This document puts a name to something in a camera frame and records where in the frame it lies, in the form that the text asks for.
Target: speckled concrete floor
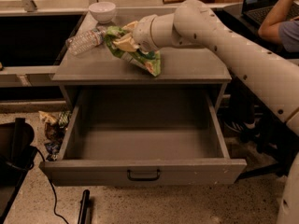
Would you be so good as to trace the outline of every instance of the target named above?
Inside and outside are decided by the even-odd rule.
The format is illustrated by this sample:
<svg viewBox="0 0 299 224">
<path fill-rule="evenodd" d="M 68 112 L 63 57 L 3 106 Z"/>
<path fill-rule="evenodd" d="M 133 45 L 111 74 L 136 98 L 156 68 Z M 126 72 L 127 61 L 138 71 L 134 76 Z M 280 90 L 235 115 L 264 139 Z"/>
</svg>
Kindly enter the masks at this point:
<svg viewBox="0 0 299 224">
<path fill-rule="evenodd" d="M 46 156 L 44 126 L 38 110 L 58 115 L 64 103 L 0 104 L 1 123 L 16 117 L 26 118 L 35 130 L 36 146 Z M 246 154 L 249 168 L 272 162 L 255 152 L 254 145 L 239 145 L 230 135 L 227 145 Z M 35 168 L 26 176 L 5 224 L 59 224 L 63 220 L 53 213 L 54 196 L 47 178 Z M 154 188 L 56 187 L 57 213 L 69 223 L 78 223 L 82 193 L 90 191 L 92 224 L 182 223 L 182 224 L 274 224 L 285 177 L 264 175 L 243 179 L 233 185 L 173 186 Z"/>
</svg>

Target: laptop keyboard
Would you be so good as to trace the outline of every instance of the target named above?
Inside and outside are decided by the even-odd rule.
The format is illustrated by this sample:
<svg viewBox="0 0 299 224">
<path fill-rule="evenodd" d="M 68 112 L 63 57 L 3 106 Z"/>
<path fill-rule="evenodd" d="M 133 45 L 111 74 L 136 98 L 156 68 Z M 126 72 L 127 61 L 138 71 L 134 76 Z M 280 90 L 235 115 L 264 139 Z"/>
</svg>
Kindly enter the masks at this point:
<svg viewBox="0 0 299 224">
<path fill-rule="evenodd" d="M 265 7 L 263 9 L 256 9 L 256 10 L 252 10 L 249 14 L 251 17 L 253 17 L 258 23 L 262 24 L 263 20 L 265 19 L 265 17 L 267 16 L 267 14 L 269 13 L 269 11 L 271 10 L 271 7 Z M 299 6 L 293 4 L 291 6 L 291 9 L 288 13 L 287 16 L 287 20 L 292 19 L 296 16 L 299 16 Z"/>
</svg>

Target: plastic bottle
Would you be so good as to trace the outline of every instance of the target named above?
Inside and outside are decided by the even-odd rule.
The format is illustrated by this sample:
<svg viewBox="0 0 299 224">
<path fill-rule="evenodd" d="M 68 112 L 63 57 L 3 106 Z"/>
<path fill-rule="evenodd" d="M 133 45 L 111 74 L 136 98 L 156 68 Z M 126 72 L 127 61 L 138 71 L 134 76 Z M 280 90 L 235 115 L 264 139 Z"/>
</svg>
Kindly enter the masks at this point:
<svg viewBox="0 0 299 224">
<path fill-rule="evenodd" d="M 66 46 L 73 55 L 79 55 L 102 44 L 106 30 L 106 27 L 98 26 L 80 35 L 72 36 L 66 40 Z"/>
</svg>

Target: person's arm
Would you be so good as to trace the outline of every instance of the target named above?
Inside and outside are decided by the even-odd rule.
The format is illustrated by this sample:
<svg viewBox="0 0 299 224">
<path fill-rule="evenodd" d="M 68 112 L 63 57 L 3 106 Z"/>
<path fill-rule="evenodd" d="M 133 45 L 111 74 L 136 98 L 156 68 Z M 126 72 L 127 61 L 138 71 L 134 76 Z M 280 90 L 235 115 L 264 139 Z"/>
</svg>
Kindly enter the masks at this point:
<svg viewBox="0 0 299 224">
<path fill-rule="evenodd" d="M 286 20 L 293 1 L 294 0 L 278 0 L 259 28 L 258 34 L 260 38 L 281 45 L 278 28 L 280 24 Z"/>
</svg>

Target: shoe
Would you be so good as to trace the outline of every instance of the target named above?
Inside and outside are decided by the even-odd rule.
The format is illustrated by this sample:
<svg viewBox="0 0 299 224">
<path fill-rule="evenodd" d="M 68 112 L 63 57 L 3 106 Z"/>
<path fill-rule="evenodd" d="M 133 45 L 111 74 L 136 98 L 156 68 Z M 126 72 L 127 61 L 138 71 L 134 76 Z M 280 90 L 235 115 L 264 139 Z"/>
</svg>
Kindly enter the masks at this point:
<svg viewBox="0 0 299 224">
<path fill-rule="evenodd" d="M 257 128 L 257 125 L 255 128 L 250 129 L 244 122 L 232 120 L 229 117 L 224 119 L 224 124 L 230 130 L 240 133 L 240 137 L 244 143 L 247 143 L 249 140 L 256 142 L 260 137 L 260 132 Z"/>
</svg>

